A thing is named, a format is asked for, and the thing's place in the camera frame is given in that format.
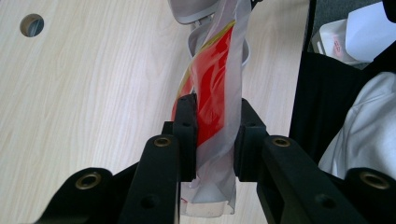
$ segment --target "white fabric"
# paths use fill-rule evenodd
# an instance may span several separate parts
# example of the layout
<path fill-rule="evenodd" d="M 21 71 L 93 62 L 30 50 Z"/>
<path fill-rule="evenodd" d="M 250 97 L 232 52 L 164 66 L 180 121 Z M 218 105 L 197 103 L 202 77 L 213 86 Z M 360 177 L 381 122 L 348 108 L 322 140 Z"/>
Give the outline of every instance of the white fabric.
<path fill-rule="evenodd" d="M 346 115 L 319 168 L 345 178 L 351 168 L 367 167 L 396 179 L 396 76 L 370 80 Z"/>

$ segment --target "red label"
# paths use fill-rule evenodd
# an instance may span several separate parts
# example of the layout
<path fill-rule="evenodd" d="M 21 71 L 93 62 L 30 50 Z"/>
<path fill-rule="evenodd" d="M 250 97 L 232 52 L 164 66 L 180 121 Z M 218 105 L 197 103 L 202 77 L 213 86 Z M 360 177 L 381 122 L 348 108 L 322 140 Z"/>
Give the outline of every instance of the red label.
<path fill-rule="evenodd" d="M 232 32 L 233 28 L 205 46 L 190 67 L 197 94 L 198 146 L 224 126 L 225 73 Z"/>

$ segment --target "wooden table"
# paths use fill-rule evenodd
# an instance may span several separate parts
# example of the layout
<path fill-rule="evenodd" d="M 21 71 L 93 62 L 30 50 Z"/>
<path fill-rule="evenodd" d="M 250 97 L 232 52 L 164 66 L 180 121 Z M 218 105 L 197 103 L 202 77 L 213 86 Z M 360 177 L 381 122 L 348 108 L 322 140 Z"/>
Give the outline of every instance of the wooden table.
<path fill-rule="evenodd" d="M 265 0 L 252 13 L 243 96 L 271 134 L 288 135 L 308 0 Z M 21 34 L 29 14 L 44 19 Z M 0 223 L 32 223 L 67 177 L 137 162 L 169 120 L 190 28 L 167 1 L 0 0 Z M 236 213 L 181 223 L 264 223 L 254 184 Z"/>

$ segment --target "black plastic part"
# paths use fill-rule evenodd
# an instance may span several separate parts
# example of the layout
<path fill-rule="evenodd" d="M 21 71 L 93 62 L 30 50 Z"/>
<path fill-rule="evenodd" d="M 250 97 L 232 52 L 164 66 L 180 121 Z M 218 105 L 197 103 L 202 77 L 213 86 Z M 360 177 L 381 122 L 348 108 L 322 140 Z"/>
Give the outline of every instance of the black plastic part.
<path fill-rule="evenodd" d="M 364 72 L 371 74 L 373 77 L 381 72 L 396 73 L 396 64 L 392 59 L 396 57 L 396 41 L 382 51 L 373 62 L 363 69 Z"/>
<path fill-rule="evenodd" d="M 267 176 L 257 190 L 268 223 L 367 223 L 293 140 L 268 136 L 262 160 Z M 268 195 L 262 186 L 272 185 L 276 190 Z"/>
<path fill-rule="evenodd" d="M 107 223 L 107 217 L 99 214 L 103 210 L 108 213 L 103 204 L 108 202 L 111 178 L 112 174 L 101 168 L 75 173 L 55 193 L 36 223 Z"/>
<path fill-rule="evenodd" d="M 382 0 L 385 14 L 391 22 L 396 22 L 396 0 Z"/>
<path fill-rule="evenodd" d="M 119 223 L 178 223 L 178 153 L 178 141 L 172 135 L 158 135 L 147 141 Z"/>
<path fill-rule="evenodd" d="M 346 196 L 370 223 L 396 223 L 396 181 L 368 168 L 346 173 Z"/>
<path fill-rule="evenodd" d="M 197 127 L 195 94 L 179 98 L 173 135 L 180 143 L 180 167 L 183 167 L 180 178 L 183 182 L 191 182 L 196 177 Z"/>
<path fill-rule="evenodd" d="M 241 125 L 235 139 L 233 170 L 241 182 L 258 182 L 262 147 L 268 136 L 265 124 L 247 100 L 242 99 Z"/>

